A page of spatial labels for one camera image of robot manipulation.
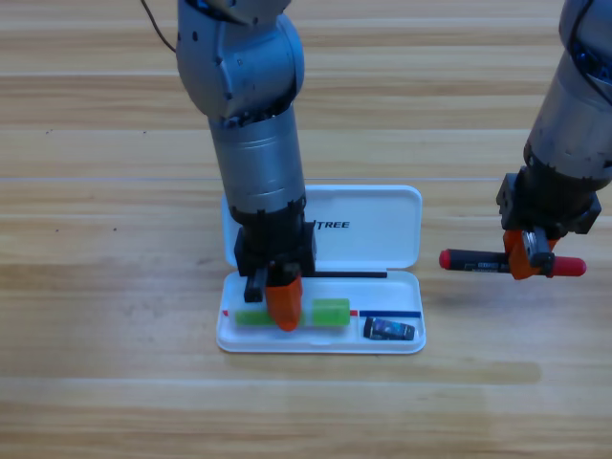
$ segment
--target metal cylinder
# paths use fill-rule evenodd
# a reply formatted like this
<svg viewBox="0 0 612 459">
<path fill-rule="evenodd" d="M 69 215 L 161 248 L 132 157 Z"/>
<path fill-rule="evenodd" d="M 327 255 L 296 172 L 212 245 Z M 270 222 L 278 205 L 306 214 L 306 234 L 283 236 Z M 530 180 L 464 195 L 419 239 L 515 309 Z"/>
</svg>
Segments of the metal cylinder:
<svg viewBox="0 0 612 459">
<path fill-rule="evenodd" d="M 232 213 L 276 212 L 305 194 L 294 107 L 246 126 L 210 121 Z"/>
<path fill-rule="evenodd" d="M 598 84 L 612 94 L 604 82 Z M 612 106 L 589 86 L 565 53 L 529 137 L 533 154 L 567 177 L 611 179 L 610 126 Z"/>
</svg>

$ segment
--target table surface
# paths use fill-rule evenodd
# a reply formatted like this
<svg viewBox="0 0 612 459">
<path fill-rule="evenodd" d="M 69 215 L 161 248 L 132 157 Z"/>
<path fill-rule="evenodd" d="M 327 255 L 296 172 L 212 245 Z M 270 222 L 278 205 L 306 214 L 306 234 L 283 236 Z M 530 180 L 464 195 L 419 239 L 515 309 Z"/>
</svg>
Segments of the table surface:
<svg viewBox="0 0 612 459">
<path fill-rule="evenodd" d="M 151 0 L 169 37 L 175 2 Z M 446 273 L 562 53 L 561 0 L 295 1 L 309 183 L 416 186 L 428 344 L 221 352 L 222 184 L 138 0 L 0 2 L 0 457 L 610 458 L 612 194 L 581 279 Z"/>
</svg>

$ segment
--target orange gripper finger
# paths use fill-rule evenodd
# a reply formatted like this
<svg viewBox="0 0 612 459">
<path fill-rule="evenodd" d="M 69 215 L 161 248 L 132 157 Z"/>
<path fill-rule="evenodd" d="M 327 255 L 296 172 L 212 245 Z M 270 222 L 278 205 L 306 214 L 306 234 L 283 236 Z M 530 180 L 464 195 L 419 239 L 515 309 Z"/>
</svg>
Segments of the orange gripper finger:
<svg viewBox="0 0 612 459">
<path fill-rule="evenodd" d="M 266 287 L 268 314 L 278 328 L 293 332 L 302 314 L 302 278 L 299 275 L 291 284 L 282 287 Z"/>
<path fill-rule="evenodd" d="M 549 240 L 548 245 L 552 249 L 555 248 L 557 240 Z M 537 275 L 540 272 L 539 268 L 532 268 L 529 264 L 529 258 L 523 245 L 523 235 L 520 230 L 506 231 L 504 233 L 504 247 L 508 254 L 510 264 L 510 273 L 516 280 L 523 280 Z"/>
</svg>

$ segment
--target black cable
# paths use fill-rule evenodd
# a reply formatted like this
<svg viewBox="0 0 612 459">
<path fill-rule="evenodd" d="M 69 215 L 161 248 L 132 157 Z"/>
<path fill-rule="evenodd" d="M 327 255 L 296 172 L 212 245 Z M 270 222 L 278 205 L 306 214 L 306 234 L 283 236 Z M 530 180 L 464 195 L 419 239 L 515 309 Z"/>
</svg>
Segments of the black cable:
<svg viewBox="0 0 612 459">
<path fill-rule="evenodd" d="M 588 83 L 588 85 L 591 86 L 591 88 L 603 98 L 603 100 L 605 100 L 610 105 L 612 105 L 612 99 L 609 96 L 607 96 L 606 93 L 602 91 L 601 88 L 597 84 L 595 84 L 595 81 L 593 81 L 589 77 L 589 75 L 584 71 L 582 66 L 580 66 L 576 62 L 577 57 L 576 57 L 574 50 L 572 49 L 574 48 L 574 45 L 578 43 L 578 41 L 576 40 L 576 37 L 578 35 L 578 29 L 580 27 L 580 24 L 582 23 L 582 19 L 584 19 L 584 16 L 586 15 L 586 13 L 588 13 L 589 9 L 593 6 L 594 1 L 595 0 L 587 0 L 587 2 L 584 4 L 584 7 L 582 7 L 582 10 L 580 11 L 580 14 L 577 16 L 576 22 L 574 23 L 574 27 L 572 28 L 572 34 L 570 35 L 570 41 L 568 44 L 568 48 L 569 48 L 570 56 L 572 57 L 572 60 L 574 61 L 574 65 L 576 66 L 580 75 L 584 78 L 584 80 Z"/>
<path fill-rule="evenodd" d="M 160 28 L 157 26 L 155 17 L 153 17 L 153 13 L 151 12 L 151 9 L 149 9 L 149 6 L 146 4 L 146 0 L 141 0 L 141 3 L 144 6 L 144 10 L 149 15 L 149 19 L 151 19 L 151 24 L 153 24 L 153 28 L 155 29 L 155 32 L 157 32 L 157 35 L 160 36 L 160 38 L 162 39 L 162 42 L 165 44 L 165 46 L 167 46 L 170 49 L 170 51 L 172 51 L 172 53 L 176 53 L 176 50 L 174 49 L 174 47 L 170 44 L 168 40 L 165 39 L 164 34 L 162 33 L 162 31 L 160 31 Z"/>
</svg>

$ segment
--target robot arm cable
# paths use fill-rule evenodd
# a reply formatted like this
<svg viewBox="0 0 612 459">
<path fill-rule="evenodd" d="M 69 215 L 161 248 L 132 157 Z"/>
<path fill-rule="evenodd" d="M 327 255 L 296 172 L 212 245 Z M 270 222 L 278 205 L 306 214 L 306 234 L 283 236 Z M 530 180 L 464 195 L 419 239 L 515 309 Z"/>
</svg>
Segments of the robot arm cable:
<svg viewBox="0 0 612 459">
<path fill-rule="evenodd" d="M 151 9 L 149 9 L 149 6 L 146 4 L 146 0 L 141 0 L 141 3 L 144 6 L 144 10 L 149 16 L 149 19 L 151 19 L 151 24 L 153 24 L 153 28 L 155 29 L 155 32 L 157 32 L 157 35 L 160 36 L 160 39 L 162 40 L 162 42 L 165 44 L 165 46 L 167 46 L 170 49 L 172 53 L 176 53 L 176 49 L 174 49 L 174 47 L 170 44 L 170 42 L 165 39 L 164 34 L 158 27 L 157 22 L 155 21 L 155 17 L 153 17 L 153 13 L 151 12 Z"/>
</svg>

